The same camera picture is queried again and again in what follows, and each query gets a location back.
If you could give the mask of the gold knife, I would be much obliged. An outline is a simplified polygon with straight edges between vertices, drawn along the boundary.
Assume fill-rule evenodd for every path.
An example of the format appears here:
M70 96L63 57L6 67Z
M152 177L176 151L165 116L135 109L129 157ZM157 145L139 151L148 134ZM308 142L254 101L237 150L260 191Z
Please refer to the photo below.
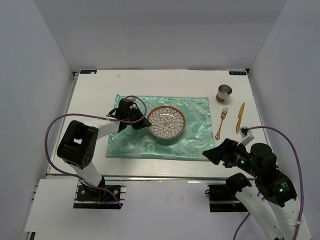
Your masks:
M242 117L243 117L243 113L244 113L244 108L245 108L245 103L243 103L239 109L239 113L238 113L238 121L236 124L236 133L238 134L240 131L240 127L241 127L241 121L242 121Z

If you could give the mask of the floral patterned ceramic plate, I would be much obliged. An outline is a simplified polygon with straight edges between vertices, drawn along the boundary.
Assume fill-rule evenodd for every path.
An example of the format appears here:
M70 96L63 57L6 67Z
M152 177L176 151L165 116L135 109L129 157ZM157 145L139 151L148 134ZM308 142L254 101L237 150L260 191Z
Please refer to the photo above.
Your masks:
M173 139L182 134L186 127L186 118L177 108L158 106L150 111L147 120L151 123L148 130L160 139Z

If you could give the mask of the gold fork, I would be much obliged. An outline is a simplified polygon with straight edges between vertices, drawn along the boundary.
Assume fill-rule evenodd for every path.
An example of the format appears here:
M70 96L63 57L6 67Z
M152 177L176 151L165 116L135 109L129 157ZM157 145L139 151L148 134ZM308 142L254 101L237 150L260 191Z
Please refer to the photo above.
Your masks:
M221 138L222 125L223 125L224 119L227 116L227 112L228 112L228 107L224 107L220 115L220 125L214 137L216 140L219 140Z

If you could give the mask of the metal cup with paper sleeve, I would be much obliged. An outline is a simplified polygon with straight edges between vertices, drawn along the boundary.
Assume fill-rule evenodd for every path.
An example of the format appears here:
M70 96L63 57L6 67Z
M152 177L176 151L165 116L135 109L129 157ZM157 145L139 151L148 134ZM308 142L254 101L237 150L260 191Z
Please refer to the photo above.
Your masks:
M216 100L218 103L226 103L232 94L233 90L229 85L222 84L218 87L217 93L216 93Z

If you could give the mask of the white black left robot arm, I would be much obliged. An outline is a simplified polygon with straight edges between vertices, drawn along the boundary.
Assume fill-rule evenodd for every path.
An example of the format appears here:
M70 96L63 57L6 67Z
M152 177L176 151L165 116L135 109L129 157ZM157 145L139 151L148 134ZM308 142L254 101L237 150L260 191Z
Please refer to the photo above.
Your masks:
M93 163L97 140L119 133L127 126L140 130L151 125L133 100L122 98L118 107L105 118L92 122L72 120L58 145L57 156L75 170L79 179L89 187L90 196L99 200L105 196L106 187L104 177Z

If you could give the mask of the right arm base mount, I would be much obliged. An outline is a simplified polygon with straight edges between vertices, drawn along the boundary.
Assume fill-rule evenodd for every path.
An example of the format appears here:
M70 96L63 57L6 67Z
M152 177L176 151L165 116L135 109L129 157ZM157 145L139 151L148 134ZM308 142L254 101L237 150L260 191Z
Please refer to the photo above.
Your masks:
M204 192L208 196L211 213L248 213L247 208L235 197L227 193L223 184L208 185Z

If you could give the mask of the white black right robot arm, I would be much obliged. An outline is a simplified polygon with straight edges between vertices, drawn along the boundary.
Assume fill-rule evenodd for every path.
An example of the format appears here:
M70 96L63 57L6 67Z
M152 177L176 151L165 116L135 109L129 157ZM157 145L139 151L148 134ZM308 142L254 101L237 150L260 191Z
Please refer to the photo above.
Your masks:
M214 165L238 167L255 178L251 184L236 173L226 179L222 193L238 199L249 211L268 240L310 240L292 181L277 167L277 156L264 143L255 143L247 152L242 143L225 139L218 147L202 153Z

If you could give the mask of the green satin placemat cloth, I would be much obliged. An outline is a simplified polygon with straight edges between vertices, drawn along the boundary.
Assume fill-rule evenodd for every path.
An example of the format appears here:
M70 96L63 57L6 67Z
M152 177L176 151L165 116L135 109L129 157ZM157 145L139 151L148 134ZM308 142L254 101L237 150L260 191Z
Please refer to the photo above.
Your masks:
M161 139L147 128L134 130L128 126L108 136L107 158L207 160L203 151L216 146L208 97L141 95L136 102L141 111L147 113L160 106L177 108L186 119L184 131L175 138Z

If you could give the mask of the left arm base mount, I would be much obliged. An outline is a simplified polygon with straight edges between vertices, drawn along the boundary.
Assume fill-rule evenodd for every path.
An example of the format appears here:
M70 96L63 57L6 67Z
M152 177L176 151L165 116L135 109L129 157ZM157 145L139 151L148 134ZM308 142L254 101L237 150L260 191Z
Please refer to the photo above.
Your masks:
M73 208L120 210L125 201L127 184L121 181L106 181L105 188L112 192L121 205L108 191L90 188L79 182L76 188Z

